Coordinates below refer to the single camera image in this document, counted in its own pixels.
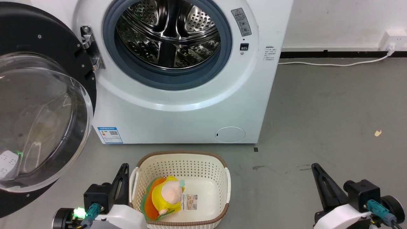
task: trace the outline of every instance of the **white plastic basket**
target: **white plastic basket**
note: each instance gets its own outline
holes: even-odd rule
[[[159,221],[147,221],[150,229],[213,229],[229,207],[230,174],[225,161],[212,153],[163,151],[142,158],[130,176],[130,201],[140,210],[146,187],[160,176],[185,180],[184,194],[198,195],[197,210],[178,211]]]

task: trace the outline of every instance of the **gray floor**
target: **gray floor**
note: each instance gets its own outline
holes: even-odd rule
[[[232,197],[220,229],[312,228],[322,209],[310,170],[314,162],[339,185],[365,178],[381,187],[382,196],[407,205],[406,63],[278,67],[256,145],[103,145],[93,132],[69,171],[43,196],[1,219],[0,229],[49,228],[57,209],[81,206],[88,186],[110,182],[122,163],[133,169],[150,152],[175,149],[212,151],[226,160]],[[381,136],[374,136],[376,130]]]

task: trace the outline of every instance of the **transparent door glass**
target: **transparent door glass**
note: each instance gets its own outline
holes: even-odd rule
[[[33,54],[0,56],[0,189],[56,181],[81,153],[93,111],[83,86]]]

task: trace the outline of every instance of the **teal connector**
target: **teal connector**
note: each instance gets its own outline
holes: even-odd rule
[[[374,200],[368,200],[368,210],[380,217],[387,225],[393,225],[393,221],[397,222],[397,218],[391,214],[389,212],[389,210],[385,207],[383,207],[383,205],[379,204],[378,202],[374,201]]]
[[[98,217],[98,215],[101,212],[101,207],[99,204],[92,204],[88,211],[86,212],[86,216],[83,219],[81,225],[82,226],[87,226],[90,227],[93,224],[93,221],[96,219],[96,217]]]
[[[382,219],[389,213],[387,208],[383,207],[375,200],[368,200],[368,210]]]

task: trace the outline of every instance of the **plush toy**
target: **plush toy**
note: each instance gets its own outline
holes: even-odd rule
[[[147,220],[161,217],[181,210],[181,196],[185,181],[174,176],[158,177],[147,186],[141,202],[141,212]]]

